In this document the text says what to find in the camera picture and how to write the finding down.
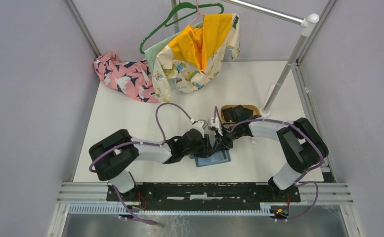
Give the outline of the teal card holder wallet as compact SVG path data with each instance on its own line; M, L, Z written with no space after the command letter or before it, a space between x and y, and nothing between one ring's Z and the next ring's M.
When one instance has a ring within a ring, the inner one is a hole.
M190 155L189 157L195 161L195 165L197 167L204 167L204 166L231 162L231 156L229 151L216 152L215 154L211 155L208 158L198 158L193 155Z

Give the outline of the green clothes hanger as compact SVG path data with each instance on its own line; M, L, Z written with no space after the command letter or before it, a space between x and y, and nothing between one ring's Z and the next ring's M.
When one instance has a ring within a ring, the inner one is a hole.
M142 42L140 43L139 45L139 52L141 54L145 54L144 50L143 50L143 47L144 47L144 44L158 31L160 30L162 27L169 27L171 25L174 25L176 23L178 23L180 20L183 20L189 16L192 16L193 14L195 13L198 13L198 9L200 8L208 8L208 7L219 7L220 9L220 13L224 13L224 6L221 4L221 3L206 3L206 4L199 4L197 5L196 3L190 3L190 2L180 2L179 4L177 4L174 8L172 8L172 10L169 12L167 18L160 24L158 25L148 36L146 36ZM189 13L188 15L186 16L183 16L181 18L177 18L173 21L170 22L170 20L175 16L177 15L177 13L182 10L182 9L193 9L194 11Z

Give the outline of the oval wooden tray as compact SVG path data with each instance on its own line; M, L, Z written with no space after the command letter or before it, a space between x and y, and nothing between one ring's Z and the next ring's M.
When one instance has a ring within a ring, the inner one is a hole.
M221 108L222 124L235 124L260 117L259 109L254 105L225 105Z

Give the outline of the silver clothes rack pole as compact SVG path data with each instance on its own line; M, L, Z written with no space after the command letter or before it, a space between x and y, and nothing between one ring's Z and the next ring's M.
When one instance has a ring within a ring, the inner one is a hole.
M228 0L227 3L233 4L242 8L246 8L264 15L268 15L270 17L281 19L302 27L302 32L300 34L300 37L292 53L290 54L278 80L269 89L264 106L259 110L260 114L263 117L267 118L270 116L270 108L275 98L277 97L277 94L279 93L286 77L288 76L289 71L291 70L292 66L297 63L297 58L299 54L302 52L303 47L308 42L308 38L312 34L317 23L319 23L320 16L316 13L312 13L305 18L301 18L301 17L284 13L284 12L280 12L274 9L258 6L258 5L255 5L254 3L249 3L243 0Z

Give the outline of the mint green cloth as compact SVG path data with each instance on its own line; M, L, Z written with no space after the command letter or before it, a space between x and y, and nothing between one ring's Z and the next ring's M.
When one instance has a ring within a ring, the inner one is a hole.
M156 61L157 54L162 51L179 33L176 33L161 42L156 43L155 45L144 50L145 59L147 60L149 66L149 72L152 73L154 69L154 64Z

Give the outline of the black cards in tray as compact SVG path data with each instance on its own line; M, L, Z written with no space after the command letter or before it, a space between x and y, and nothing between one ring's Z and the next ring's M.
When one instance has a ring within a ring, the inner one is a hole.
M238 105L236 107L231 108L227 114L229 122L241 122L252 117L253 111L251 109L243 107L242 105Z

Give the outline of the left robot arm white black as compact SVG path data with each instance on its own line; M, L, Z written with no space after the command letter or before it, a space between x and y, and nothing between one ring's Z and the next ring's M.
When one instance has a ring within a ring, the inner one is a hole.
M192 128L182 136L174 136L165 142L151 142L131 136L120 129L90 147L92 160L90 172L96 173L100 181L108 181L118 189L125 201L137 196L137 187L126 168L134 161L155 161L172 164L189 155L209 154L209 135Z

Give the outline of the pink patterned cloth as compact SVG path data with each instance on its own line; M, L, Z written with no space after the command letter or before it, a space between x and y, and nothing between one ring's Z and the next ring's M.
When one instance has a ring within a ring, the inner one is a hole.
M158 103L152 76L146 59L122 62L117 54L109 52L93 62L99 80L131 99L144 103Z

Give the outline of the dinosaur print yellow jacket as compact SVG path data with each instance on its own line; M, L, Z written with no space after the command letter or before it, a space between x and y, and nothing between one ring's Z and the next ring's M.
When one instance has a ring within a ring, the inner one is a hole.
M240 16L207 14L200 26L186 26L156 54L152 72L155 95L171 100L171 88L191 93L219 74L225 54L240 54Z

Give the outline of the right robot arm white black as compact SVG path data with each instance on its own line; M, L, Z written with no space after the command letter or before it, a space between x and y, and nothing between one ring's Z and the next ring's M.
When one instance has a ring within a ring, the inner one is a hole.
M280 143L286 162L268 181L267 193L273 201L285 198L287 188L319 168L329 155L327 145L306 118L292 122L264 118L241 105L228 108L228 111L234 114L232 121L222 123L217 108L209 119L209 127L215 131L216 151L232 149L233 142L244 136L263 137Z

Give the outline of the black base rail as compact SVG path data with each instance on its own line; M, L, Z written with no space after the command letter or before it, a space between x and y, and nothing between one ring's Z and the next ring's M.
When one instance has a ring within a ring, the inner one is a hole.
M139 183L121 195L146 211L253 211L262 203L300 202L297 187L276 190L267 183Z

